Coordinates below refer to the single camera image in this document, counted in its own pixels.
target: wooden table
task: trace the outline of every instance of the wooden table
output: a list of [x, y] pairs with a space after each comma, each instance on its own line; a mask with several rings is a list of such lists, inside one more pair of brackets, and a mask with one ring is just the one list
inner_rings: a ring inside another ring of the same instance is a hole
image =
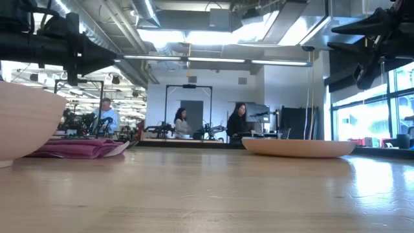
[[138, 148], [0, 169], [0, 232], [413, 232], [411, 161]]

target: folded cloth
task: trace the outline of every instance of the folded cloth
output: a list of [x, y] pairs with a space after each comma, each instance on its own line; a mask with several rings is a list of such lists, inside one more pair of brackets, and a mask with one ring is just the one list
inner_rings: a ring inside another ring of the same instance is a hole
[[123, 144], [122, 142], [114, 142], [111, 139], [50, 140], [29, 156], [96, 159], [103, 157]]

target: doorway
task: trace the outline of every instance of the doorway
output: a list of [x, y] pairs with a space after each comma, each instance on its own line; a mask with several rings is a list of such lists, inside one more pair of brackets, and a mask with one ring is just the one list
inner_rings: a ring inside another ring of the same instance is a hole
[[191, 127], [189, 134], [193, 136], [193, 134], [203, 126], [202, 116], [204, 102], [195, 100], [181, 100], [181, 107], [187, 110], [187, 124]]

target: black metal frame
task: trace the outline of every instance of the black metal frame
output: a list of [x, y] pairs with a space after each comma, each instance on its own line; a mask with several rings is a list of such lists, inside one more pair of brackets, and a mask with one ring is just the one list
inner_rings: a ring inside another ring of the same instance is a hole
[[[397, 76], [394, 75], [394, 83], [397, 83]], [[393, 122], [392, 122], [392, 109], [391, 109], [391, 101], [398, 98], [398, 97], [403, 97], [403, 96], [407, 96], [407, 95], [411, 95], [414, 94], [414, 87], [413, 88], [409, 88], [409, 89], [405, 89], [402, 91], [395, 91], [395, 92], [391, 92], [390, 90], [390, 86], [389, 86], [389, 73], [386, 72], [386, 83], [387, 83], [387, 93], [386, 94], [382, 94], [380, 96], [375, 96], [372, 98], [368, 98], [366, 100], [360, 100], [360, 101], [355, 101], [349, 104], [344, 104], [344, 105], [340, 105], [340, 106], [333, 106], [331, 104], [331, 140], [335, 140], [335, 133], [338, 133], [335, 130], [335, 124], [334, 124], [334, 114], [337, 110], [339, 109], [345, 109], [348, 107], [354, 107], [357, 105], [361, 105], [361, 104], [370, 104], [370, 103], [375, 103], [375, 102], [379, 102], [379, 101], [384, 101], [387, 100], [387, 105], [388, 105], [388, 130], [389, 130], [389, 136], [390, 138], [393, 137]]]
[[[164, 122], [167, 121], [167, 100], [168, 100], [168, 88], [170, 87], [182, 87], [184, 89], [189, 89], [186, 85], [166, 85], [166, 100], [164, 103]], [[213, 87], [212, 86], [199, 86], [193, 85], [192, 88], [210, 88], [210, 126], [212, 125], [212, 106], [213, 106]]]
[[[54, 81], [54, 93], [58, 93], [58, 83], [59, 82], [67, 82], [67, 80], [57, 79]], [[101, 84], [101, 92], [99, 96], [99, 113], [98, 113], [98, 121], [101, 119], [101, 112], [102, 112], [102, 97], [104, 96], [104, 81], [100, 80], [78, 80], [78, 83], [100, 83]], [[98, 128], [96, 128], [96, 138], [98, 138]]]

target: dark-haired woman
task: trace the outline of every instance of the dark-haired woman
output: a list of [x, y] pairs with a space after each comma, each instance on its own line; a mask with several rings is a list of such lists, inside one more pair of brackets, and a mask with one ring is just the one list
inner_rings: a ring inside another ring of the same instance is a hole
[[246, 104], [236, 103], [234, 111], [227, 122], [227, 135], [230, 137], [230, 143], [240, 143], [238, 133], [250, 131], [246, 122]]
[[187, 124], [187, 111], [183, 107], [180, 107], [175, 113], [174, 124], [176, 138], [182, 139], [190, 132], [190, 127]]

